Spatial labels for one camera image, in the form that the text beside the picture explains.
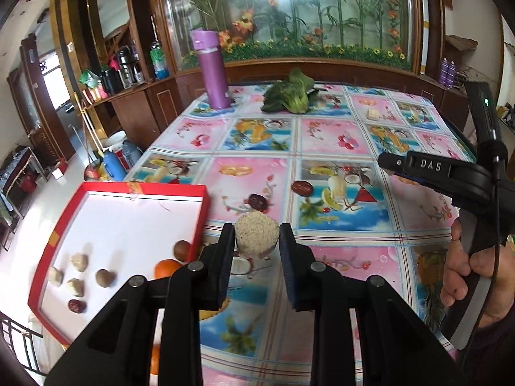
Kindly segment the person right hand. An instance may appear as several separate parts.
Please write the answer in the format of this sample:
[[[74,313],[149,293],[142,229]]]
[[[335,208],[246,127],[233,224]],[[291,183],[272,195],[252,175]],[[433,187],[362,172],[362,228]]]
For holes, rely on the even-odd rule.
[[[471,272],[492,279],[492,290],[479,328],[487,328],[507,316],[514,304],[514,253],[510,247],[499,248],[499,265],[496,280],[493,280],[494,247],[468,256],[461,242],[462,226],[459,218],[451,226],[451,241],[444,264],[441,300],[444,306],[451,307],[456,301],[465,298],[468,292],[464,277]]]

